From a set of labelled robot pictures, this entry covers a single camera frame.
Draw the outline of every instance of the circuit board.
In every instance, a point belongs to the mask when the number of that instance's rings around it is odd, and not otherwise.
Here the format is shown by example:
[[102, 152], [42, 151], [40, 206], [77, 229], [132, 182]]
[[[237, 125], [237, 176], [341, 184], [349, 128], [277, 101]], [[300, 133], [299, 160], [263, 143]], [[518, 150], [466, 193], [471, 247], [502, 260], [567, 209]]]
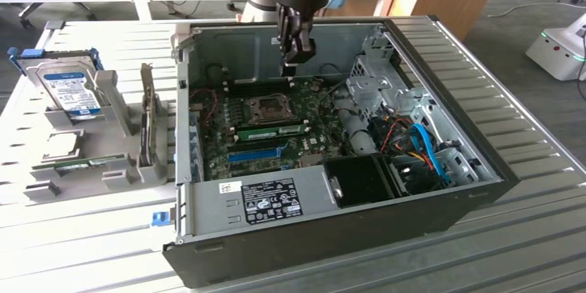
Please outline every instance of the circuit board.
[[[200, 93], [197, 98], [191, 101], [196, 108], [201, 110], [204, 118], [200, 122], [203, 131], [203, 172], [205, 180], [216, 180], [287, 170], [299, 167], [316, 165], [324, 159], [340, 156], [345, 153], [345, 144], [343, 143], [343, 125], [339, 121], [331, 95], [328, 95], [331, 85], [321, 80], [296, 80], [295, 84], [283, 93], [271, 93], [255, 97], [233, 97], [224, 89], [215, 89], [215, 107], [211, 105], [213, 97], [211, 90]], [[269, 136], [275, 128], [261, 128], [263, 134], [241, 135], [241, 128], [253, 128], [255, 120], [263, 119], [255, 115], [251, 104], [256, 100], [272, 97], [271, 102], [287, 102], [289, 114], [279, 117], [283, 120], [279, 124], [279, 130], [288, 128], [284, 136]], [[240, 116], [237, 109], [244, 109]], [[243, 141], [240, 137], [263, 136], [260, 139]], [[255, 153], [255, 158], [241, 159], [237, 153], [247, 150]]]

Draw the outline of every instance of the metal table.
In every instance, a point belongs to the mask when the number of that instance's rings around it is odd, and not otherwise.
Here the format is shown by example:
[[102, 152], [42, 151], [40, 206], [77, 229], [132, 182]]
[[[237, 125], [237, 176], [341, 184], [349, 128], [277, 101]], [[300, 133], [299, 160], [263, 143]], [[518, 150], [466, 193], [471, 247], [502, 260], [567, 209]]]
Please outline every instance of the metal table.
[[[552, 292], [586, 288], [582, 164], [443, 25], [425, 16], [392, 20], [523, 181], [443, 233], [216, 284], [201, 292]], [[173, 23], [72, 22], [61, 30], [45, 30], [37, 47], [96, 47], [104, 66], [117, 70], [117, 86], [128, 103], [140, 101], [137, 68], [150, 62], [158, 95], [172, 101]], [[101, 187], [78, 187], [64, 191], [56, 202], [17, 203], [25, 183], [18, 162], [26, 157], [26, 147], [33, 148], [33, 137], [48, 129], [37, 99], [21, 79], [0, 118], [5, 137], [0, 291], [183, 292], [162, 256], [149, 249], [160, 239], [148, 229], [149, 217], [172, 205], [172, 184], [118, 194], [105, 194]]]

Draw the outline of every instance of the motherboard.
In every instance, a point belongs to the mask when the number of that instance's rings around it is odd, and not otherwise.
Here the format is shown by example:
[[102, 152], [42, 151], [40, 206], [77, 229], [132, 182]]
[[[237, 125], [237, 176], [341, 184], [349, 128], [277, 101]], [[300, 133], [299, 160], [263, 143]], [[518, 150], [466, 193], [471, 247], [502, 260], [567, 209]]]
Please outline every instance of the motherboard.
[[191, 92], [200, 111], [205, 180], [320, 164], [351, 153], [333, 106], [336, 87], [320, 78], [231, 84]]

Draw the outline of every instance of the power supply label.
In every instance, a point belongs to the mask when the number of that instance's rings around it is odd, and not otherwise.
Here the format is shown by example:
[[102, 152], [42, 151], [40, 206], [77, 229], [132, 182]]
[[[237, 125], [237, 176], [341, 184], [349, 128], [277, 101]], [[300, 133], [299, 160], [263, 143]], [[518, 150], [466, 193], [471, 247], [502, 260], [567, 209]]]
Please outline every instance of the power supply label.
[[292, 178], [243, 185], [241, 198], [249, 224], [303, 215]]
[[100, 104], [93, 92], [85, 87], [86, 77], [81, 72], [49, 73], [42, 77], [64, 111], [73, 115], [93, 115], [100, 112]]

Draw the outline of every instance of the gray carpet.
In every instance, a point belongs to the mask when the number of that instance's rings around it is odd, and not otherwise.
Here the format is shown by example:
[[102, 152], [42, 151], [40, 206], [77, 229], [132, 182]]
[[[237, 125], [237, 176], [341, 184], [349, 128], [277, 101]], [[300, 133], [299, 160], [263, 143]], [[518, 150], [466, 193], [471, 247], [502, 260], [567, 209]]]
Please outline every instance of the gray carpet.
[[[560, 142], [586, 162], [586, 101], [579, 97], [575, 82], [559, 82], [524, 56], [543, 28], [567, 26], [584, 10], [566, 6], [523, 8], [508, 16], [490, 19], [487, 14], [500, 13], [511, 6], [555, 2], [555, 0], [488, 0], [482, 16], [464, 40], [474, 54], [516, 95], [536, 118], [543, 122]], [[136, 20], [130, 3], [88, 3], [100, 20]], [[179, 6], [189, 13], [196, 2]], [[162, 3], [152, 3], [154, 19], [175, 19], [166, 14]], [[6, 61], [9, 46], [33, 47], [46, 20], [84, 21], [85, 14], [70, 3], [46, 3], [30, 15], [34, 29], [24, 30], [16, 14], [18, 8], [0, 4], [0, 91], [13, 88], [18, 74]], [[225, 2], [201, 2], [193, 18], [233, 17]], [[0, 99], [0, 110], [5, 99]]]

